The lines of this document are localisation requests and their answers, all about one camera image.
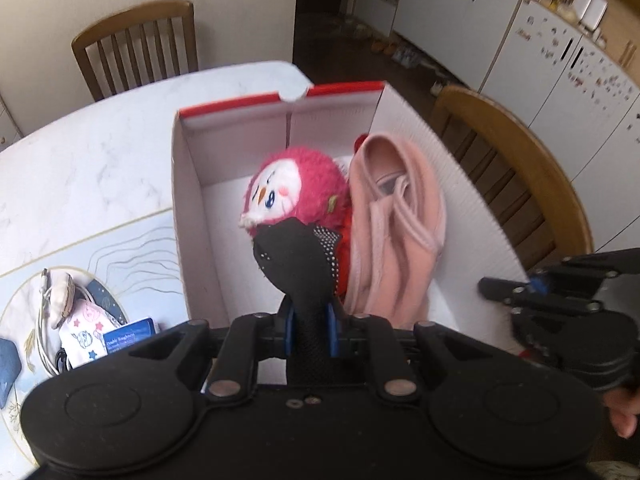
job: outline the white cable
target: white cable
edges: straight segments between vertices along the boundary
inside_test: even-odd
[[[53,376],[59,375],[60,372],[58,371],[58,367],[56,366],[56,364],[54,364],[49,358],[49,355],[47,354],[47,347],[44,341],[44,335],[47,331],[46,323],[44,323],[45,321],[44,311],[45,311],[45,308],[47,307],[47,304],[49,304],[49,297],[51,295],[51,289],[52,289],[52,286],[47,288],[48,277],[49,277],[49,272],[45,269],[42,273],[42,284],[40,287],[40,290],[42,290],[43,292],[42,292],[42,302],[38,310],[38,320],[36,322],[36,346],[38,347],[38,355],[40,357],[40,361],[42,362],[42,365],[44,366],[45,371],[47,372],[47,374],[53,377]],[[89,293],[88,290],[86,290],[86,288],[84,288],[84,286],[78,285],[75,282],[74,282],[74,285],[76,289],[80,291],[80,293],[84,296],[84,298],[87,301],[91,303],[95,303],[94,297]]]

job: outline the white cabinet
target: white cabinet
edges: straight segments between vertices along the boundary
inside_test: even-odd
[[[507,32],[518,0],[463,0],[460,20],[452,23],[451,70],[478,90]]]
[[[396,6],[386,0],[356,0],[353,15],[385,36],[391,34]]]
[[[573,180],[616,129],[638,93],[618,65],[581,38],[530,129]]]
[[[581,34],[536,2],[523,2],[482,88],[529,126],[572,58]]]
[[[596,248],[640,216],[639,184],[640,99],[574,180]]]
[[[478,89],[518,0],[400,0],[394,30]]]
[[[425,52],[432,54],[436,44],[433,34],[437,12],[435,0],[399,0],[393,28]]]

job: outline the finger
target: finger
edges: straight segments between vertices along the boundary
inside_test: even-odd
[[[613,429],[616,430],[618,436],[622,438],[631,438],[636,432],[638,420],[635,415],[622,413],[618,410],[609,410],[609,419]]]
[[[626,388],[616,388],[602,397],[605,406],[622,413],[635,415],[640,413],[640,392],[631,392]]]

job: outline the metal screw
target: metal screw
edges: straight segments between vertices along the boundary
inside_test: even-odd
[[[285,404],[287,408],[291,408],[292,410],[299,410],[305,405],[300,399],[289,399]]]
[[[406,397],[415,393],[418,386],[407,379],[391,379],[385,383],[385,391],[395,397]]]
[[[209,393],[216,397],[231,397],[238,394],[241,390],[240,384],[228,379],[222,379],[211,383]]]
[[[320,397],[316,397],[315,395],[309,395],[305,397],[305,402],[311,406],[315,406],[322,402]]]

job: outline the plush toy face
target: plush toy face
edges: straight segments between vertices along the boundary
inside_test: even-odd
[[[250,190],[249,207],[240,217],[240,226],[252,228],[283,217],[300,199],[302,180],[292,158],[281,158],[264,168]]]

